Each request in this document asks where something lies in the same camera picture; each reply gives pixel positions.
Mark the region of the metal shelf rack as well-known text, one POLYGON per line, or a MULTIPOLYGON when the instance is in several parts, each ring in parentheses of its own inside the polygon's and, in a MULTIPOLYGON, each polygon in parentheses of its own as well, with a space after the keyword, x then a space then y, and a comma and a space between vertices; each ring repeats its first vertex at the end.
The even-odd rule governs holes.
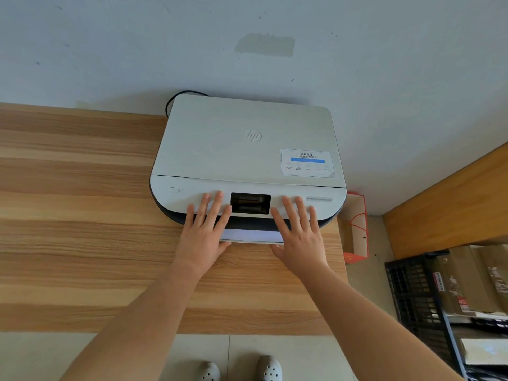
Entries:
POLYGON ((439 299, 445 326, 452 340, 459 370, 467 381, 508 381, 508 366, 466 365, 461 355, 461 338, 508 338, 508 315, 504 313, 465 316, 447 314, 439 299))

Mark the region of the person's right hand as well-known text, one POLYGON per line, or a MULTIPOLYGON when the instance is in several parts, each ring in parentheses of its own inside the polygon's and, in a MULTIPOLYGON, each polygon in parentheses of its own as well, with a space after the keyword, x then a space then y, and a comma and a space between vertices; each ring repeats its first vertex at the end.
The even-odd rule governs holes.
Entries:
POLYGON ((309 209, 304 205, 301 197, 296 197, 293 203, 299 213, 301 231, 291 232, 291 225, 287 225, 276 208, 271 214, 283 238, 284 258, 282 263, 301 281, 315 276, 324 269, 329 269, 326 251, 321 231, 314 235, 309 224, 309 209))

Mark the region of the flat white box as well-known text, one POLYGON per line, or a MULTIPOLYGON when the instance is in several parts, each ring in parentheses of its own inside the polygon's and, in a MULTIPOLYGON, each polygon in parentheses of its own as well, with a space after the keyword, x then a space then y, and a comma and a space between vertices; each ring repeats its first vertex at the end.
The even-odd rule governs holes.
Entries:
POLYGON ((508 338, 461 338, 466 365, 508 366, 508 338))

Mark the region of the person's white clog shoe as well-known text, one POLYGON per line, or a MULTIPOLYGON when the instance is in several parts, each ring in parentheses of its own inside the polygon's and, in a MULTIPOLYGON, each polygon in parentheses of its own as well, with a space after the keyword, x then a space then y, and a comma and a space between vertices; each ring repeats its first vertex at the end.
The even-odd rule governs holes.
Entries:
POLYGON ((199 368, 197 381, 221 381, 221 373, 213 362, 203 362, 199 368))
POLYGON ((282 366, 279 361, 273 356, 260 356, 254 381, 283 381, 282 366))

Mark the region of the person's right forearm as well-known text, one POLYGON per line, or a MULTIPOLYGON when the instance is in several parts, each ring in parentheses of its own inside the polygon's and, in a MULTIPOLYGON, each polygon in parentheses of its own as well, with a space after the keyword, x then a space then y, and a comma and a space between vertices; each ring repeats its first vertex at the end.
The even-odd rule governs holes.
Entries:
POLYGON ((465 381, 327 265, 298 275, 358 381, 465 381))

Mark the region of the black plastic crate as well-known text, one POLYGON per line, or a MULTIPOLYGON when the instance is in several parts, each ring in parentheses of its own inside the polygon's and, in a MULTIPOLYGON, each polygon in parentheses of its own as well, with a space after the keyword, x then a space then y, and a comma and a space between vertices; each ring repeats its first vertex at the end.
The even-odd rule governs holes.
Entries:
POLYGON ((432 260, 444 254, 444 250, 424 253, 386 262, 384 267, 399 322, 467 381, 454 356, 431 269, 432 260))

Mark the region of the person's left hand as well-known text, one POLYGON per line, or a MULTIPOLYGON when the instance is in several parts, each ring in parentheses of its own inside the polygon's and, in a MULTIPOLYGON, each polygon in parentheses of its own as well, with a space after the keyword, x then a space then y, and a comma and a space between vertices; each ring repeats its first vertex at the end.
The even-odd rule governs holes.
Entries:
POLYGON ((203 195, 197 212, 194 211, 194 225, 190 230, 185 230, 184 223, 172 263, 172 267, 192 273, 196 278, 201 278, 217 260, 217 248, 232 212, 231 205, 223 208, 222 204, 214 228, 206 229, 204 221, 210 211, 210 199, 211 194, 203 195))

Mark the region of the person's left white clog shoe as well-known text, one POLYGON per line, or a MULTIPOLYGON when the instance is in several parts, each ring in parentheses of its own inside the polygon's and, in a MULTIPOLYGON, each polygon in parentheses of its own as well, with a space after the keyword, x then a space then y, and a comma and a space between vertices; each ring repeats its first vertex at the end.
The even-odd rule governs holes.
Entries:
POLYGON ((221 373, 213 362, 203 362, 199 368, 197 381, 221 381, 221 373))

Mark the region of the person's left forearm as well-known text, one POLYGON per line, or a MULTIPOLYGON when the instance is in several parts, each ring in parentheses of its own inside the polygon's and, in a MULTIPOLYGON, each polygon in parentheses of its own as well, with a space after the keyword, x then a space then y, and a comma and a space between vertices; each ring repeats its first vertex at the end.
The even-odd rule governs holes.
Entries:
POLYGON ((59 381, 158 381, 204 273, 191 262, 174 262, 96 334, 59 381))

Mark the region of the wooden cabinet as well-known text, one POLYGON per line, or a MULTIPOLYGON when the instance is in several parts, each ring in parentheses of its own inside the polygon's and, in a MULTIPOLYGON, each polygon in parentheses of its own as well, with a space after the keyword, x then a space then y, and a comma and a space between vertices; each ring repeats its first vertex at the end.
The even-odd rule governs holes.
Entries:
POLYGON ((508 142, 383 220, 395 259, 508 237, 508 142))

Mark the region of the white inkjet printer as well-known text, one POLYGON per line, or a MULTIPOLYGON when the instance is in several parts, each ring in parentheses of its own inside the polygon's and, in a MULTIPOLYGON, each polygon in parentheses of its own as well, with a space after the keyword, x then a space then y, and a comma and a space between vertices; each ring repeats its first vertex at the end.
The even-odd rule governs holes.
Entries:
POLYGON ((149 178, 159 209, 184 224, 224 193, 232 205, 221 236, 233 243, 282 244, 270 214, 290 227, 282 197, 314 207, 319 227, 337 219, 347 189, 332 115, 327 108, 181 94, 175 97, 149 178))

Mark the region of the brown cardboard box red label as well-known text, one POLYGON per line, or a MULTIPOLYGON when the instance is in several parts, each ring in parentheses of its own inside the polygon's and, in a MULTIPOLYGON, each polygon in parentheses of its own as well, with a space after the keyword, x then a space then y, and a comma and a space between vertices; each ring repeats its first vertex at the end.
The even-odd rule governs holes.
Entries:
POLYGON ((431 269, 447 314, 476 316, 503 312, 478 246, 450 248, 432 260, 431 269))

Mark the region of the person's right white clog shoe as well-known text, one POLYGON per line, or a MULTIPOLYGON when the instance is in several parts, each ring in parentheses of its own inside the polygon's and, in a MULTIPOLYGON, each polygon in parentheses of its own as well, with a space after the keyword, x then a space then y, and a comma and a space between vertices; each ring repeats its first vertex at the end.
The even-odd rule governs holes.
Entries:
POLYGON ((254 381, 283 381, 282 366, 279 361, 273 356, 260 356, 254 381))

